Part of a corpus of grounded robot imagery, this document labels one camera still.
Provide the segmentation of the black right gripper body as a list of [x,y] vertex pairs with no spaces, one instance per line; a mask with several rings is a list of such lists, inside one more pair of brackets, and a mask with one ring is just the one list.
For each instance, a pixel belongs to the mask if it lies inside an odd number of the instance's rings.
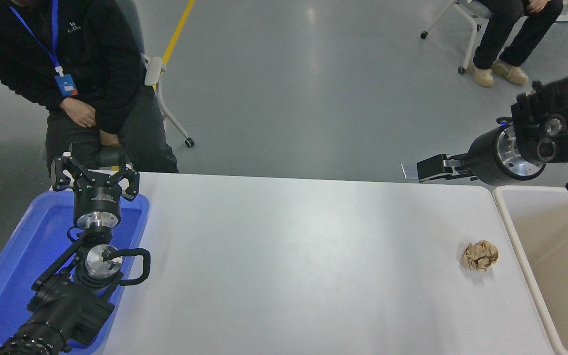
[[466,154],[466,166],[480,181],[491,186],[506,184],[505,174],[497,155],[497,141],[502,133],[495,128],[480,135]]

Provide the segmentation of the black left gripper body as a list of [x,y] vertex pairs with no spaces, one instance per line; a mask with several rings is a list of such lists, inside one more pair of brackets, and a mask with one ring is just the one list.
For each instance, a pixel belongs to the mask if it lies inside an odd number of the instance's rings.
[[81,217],[92,212],[107,212],[120,217],[120,195],[122,188],[119,184],[106,185],[97,180],[99,185],[92,185],[87,180],[74,183],[74,217]]

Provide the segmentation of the person's right hand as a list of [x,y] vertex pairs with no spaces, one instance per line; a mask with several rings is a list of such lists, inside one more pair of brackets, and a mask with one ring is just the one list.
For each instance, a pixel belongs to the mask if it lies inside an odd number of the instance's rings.
[[70,119],[83,128],[97,126],[96,110],[89,104],[72,97],[63,99],[60,108],[70,117]]

